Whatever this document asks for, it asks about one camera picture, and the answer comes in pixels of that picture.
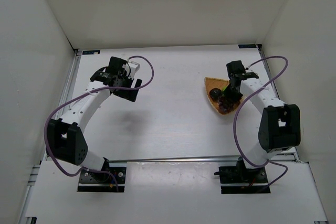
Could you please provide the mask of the dark purple fake fruit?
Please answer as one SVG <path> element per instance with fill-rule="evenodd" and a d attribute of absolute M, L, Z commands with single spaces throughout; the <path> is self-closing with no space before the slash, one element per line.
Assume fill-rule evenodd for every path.
<path fill-rule="evenodd" d="M 222 91 L 219 88 L 213 88 L 210 90 L 209 96 L 213 101 L 218 101 L 218 99 L 222 96 Z"/>

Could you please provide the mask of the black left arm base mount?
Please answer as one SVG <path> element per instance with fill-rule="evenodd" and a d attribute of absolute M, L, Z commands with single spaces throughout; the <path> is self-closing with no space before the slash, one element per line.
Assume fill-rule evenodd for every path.
<path fill-rule="evenodd" d="M 126 166 L 110 166 L 108 171 L 115 177 L 108 174 L 92 173 L 82 171 L 77 186 L 77 192 L 86 193 L 123 193 L 125 190 L 125 179 L 127 174 Z"/>

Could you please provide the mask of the red fake grape bunch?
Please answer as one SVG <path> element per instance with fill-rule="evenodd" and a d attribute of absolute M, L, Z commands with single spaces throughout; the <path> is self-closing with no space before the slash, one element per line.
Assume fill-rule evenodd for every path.
<path fill-rule="evenodd" d="M 218 110 L 221 113 L 229 113 L 235 110 L 239 106 L 239 102 L 236 102 L 230 98 L 225 96 L 221 96 L 218 98 Z"/>

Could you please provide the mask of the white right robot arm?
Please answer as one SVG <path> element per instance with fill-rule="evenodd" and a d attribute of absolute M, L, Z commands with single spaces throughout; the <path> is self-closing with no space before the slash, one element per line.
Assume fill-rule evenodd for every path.
<path fill-rule="evenodd" d="M 222 91 L 220 109 L 240 111 L 250 101 L 261 114 L 258 140 L 247 154 L 241 153 L 236 163 L 241 175 L 252 175 L 275 155 L 300 144 L 300 110 L 297 105 L 278 99 L 240 60 L 228 63 L 226 68 L 229 85 Z"/>

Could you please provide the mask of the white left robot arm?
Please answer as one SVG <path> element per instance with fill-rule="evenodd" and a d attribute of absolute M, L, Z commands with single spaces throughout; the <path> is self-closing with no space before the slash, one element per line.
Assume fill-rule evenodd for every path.
<path fill-rule="evenodd" d="M 142 84 L 134 76 L 139 63 L 111 57 L 108 66 L 91 77 L 84 94 L 70 102 L 70 108 L 59 119 L 47 120 L 44 129 L 47 153 L 55 163 L 64 161 L 90 172 L 106 170 L 107 159 L 88 149 L 85 128 L 101 104 L 111 95 L 134 102 Z"/>

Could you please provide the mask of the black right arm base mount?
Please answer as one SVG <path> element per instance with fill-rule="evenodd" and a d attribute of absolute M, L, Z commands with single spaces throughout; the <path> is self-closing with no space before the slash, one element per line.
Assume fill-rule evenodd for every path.
<path fill-rule="evenodd" d="M 220 180 L 222 195 L 269 194 L 268 178 L 264 168 L 240 169 L 220 166 L 214 173 Z"/>

